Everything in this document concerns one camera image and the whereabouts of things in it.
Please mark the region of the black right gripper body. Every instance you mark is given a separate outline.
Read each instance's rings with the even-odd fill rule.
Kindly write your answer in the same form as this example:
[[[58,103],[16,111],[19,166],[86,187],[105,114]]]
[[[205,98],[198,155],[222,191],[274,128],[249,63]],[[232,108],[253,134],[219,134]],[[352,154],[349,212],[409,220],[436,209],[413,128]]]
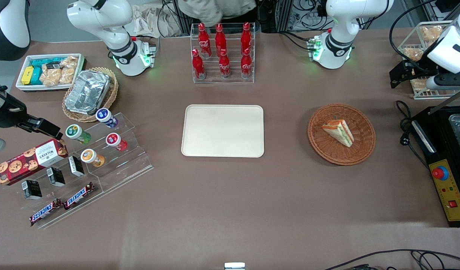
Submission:
[[[0,85],[0,128],[21,128],[28,130],[27,107],[7,93],[7,87]]]

